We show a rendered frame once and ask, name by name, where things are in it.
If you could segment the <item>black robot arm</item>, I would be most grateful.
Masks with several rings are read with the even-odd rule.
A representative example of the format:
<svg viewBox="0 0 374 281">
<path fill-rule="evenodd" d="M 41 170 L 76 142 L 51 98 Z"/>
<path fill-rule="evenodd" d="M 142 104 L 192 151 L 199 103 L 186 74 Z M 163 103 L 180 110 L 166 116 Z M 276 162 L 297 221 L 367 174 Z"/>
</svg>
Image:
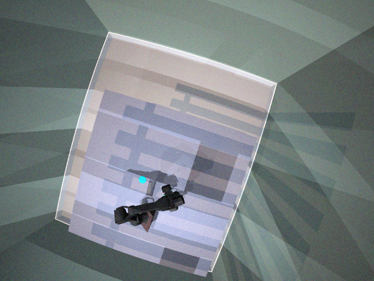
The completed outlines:
<svg viewBox="0 0 374 281">
<path fill-rule="evenodd" d="M 121 206 L 114 210 L 115 223 L 119 225 L 125 222 L 130 222 L 130 224 L 134 226 L 138 226 L 141 223 L 147 224 L 149 216 L 146 212 L 153 210 L 168 211 L 184 203 L 183 196 L 175 191 L 172 195 L 162 196 L 156 202 L 141 204 L 138 206 Z M 128 213 L 125 208 L 128 209 Z"/>
</svg>

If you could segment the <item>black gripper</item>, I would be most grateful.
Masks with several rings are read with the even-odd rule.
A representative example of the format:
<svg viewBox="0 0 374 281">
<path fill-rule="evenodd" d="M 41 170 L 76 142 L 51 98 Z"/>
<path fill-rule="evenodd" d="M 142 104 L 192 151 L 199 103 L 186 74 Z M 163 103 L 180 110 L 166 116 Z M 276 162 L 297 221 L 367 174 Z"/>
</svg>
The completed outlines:
<svg viewBox="0 0 374 281">
<path fill-rule="evenodd" d="M 171 191 L 171 185 L 165 185 L 165 186 L 162 186 L 162 192 L 165 194 L 165 196 L 167 195 L 172 195 L 173 194 L 173 191 Z M 175 207 L 174 209 L 171 209 L 169 210 L 170 212 L 173 212 L 173 211 L 176 211 L 178 210 L 178 207 Z"/>
</svg>

